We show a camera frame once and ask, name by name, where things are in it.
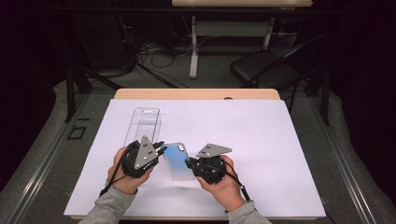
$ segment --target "clear plastic container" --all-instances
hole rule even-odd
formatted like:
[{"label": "clear plastic container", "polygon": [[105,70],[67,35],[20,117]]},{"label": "clear plastic container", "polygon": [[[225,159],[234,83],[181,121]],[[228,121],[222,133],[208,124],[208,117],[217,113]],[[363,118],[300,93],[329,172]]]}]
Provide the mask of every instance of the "clear plastic container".
[{"label": "clear plastic container", "polygon": [[159,108],[138,107],[134,110],[124,146],[135,140],[142,141],[146,136],[153,144],[158,141],[161,129],[161,116]]}]

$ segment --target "wrist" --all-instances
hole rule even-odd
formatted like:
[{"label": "wrist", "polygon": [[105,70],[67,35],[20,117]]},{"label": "wrist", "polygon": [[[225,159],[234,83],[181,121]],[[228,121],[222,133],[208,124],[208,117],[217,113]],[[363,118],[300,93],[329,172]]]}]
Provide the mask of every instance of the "wrist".
[{"label": "wrist", "polygon": [[223,204],[223,207],[225,208],[225,210],[227,210],[227,212],[232,212],[233,210],[244,205],[245,203],[246,203],[246,201],[242,197],[237,197],[237,198]]},{"label": "wrist", "polygon": [[125,185],[122,185],[121,183],[114,183],[113,188],[117,189],[118,191],[124,193],[124,194],[129,194],[129,195],[134,195],[137,193],[137,188],[128,188]]},{"label": "wrist", "polygon": [[130,200],[136,196],[137,191],[135,194],[127,194],[120,191],[119,189],[114,188],[114,186],[111,186],[107,193],[114,197],[116,200]]}]

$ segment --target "desk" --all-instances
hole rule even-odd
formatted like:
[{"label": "desk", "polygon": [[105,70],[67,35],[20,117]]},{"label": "desk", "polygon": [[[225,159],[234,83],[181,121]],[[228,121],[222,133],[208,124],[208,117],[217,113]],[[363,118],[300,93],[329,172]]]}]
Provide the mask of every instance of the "desk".
[{"label": "desk", "polygon": [[[311,0],[172,0],[174,7],[311,7]],[[274,18],[268,21],[197,21],[192,16],[191,38],[192,54],[190,78],[197,77],[198,35],[218,36],[264,36],[263,49],[268,49]]]},{"label": "desk", "polygon": [[[161,100],[144,100],[151,97]],[[224,97],[235,100],[218,100]],[[190,156],[207,143],[233,149],[229,156],[240,181],[264,216],[325,217],[289,112],[278,99],[274,90],[119,90],[106,111],[64,214],[75,218],[88,214],[104,187],[114,154],[124,143],[134,109],[158,107],[160,139],[165,143],[184,143]],[[225,216],[223,208],[197,181],[174,181],[160,157],[124,218],[220,220]]]}]

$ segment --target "white paper sheet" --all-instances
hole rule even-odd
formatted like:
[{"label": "white paper sheet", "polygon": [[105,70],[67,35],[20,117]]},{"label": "white paper sheet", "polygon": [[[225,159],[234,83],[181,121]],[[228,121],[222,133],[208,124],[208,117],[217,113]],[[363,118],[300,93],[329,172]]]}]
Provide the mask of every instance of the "white paper sheet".
[{"label": "white paper sheet", "polygon": [[[274,100],[112,100],[81,172],[66,216],[86,216],[105,186],[136,107],[161,109],[160,141],[182,142],[195,157],[207,143],[227,155],[257,210],[266,217],[325,217],[290,115]],[[196,180],[175,181],[163,158],[126,217],[224,217],[224,209]]]}]

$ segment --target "gray sleeve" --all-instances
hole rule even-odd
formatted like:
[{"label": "gray sleeve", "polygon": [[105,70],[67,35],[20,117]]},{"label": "gray sleeve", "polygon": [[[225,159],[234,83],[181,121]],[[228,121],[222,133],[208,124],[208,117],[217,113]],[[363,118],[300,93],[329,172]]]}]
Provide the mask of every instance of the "gray sleeve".
[{"label": "gray sleeve", "polygon": [[95,201],[95,207],[78,224],[119,223],[120,218],[131,206],[136,194],[124,194],[113,186]]},{"label": "gray sleeve", "polygon": [[271,224],[271,222],[263,217],[257,210],[253,201],[245,203],[241,207],[227,213],[230,224]]}]

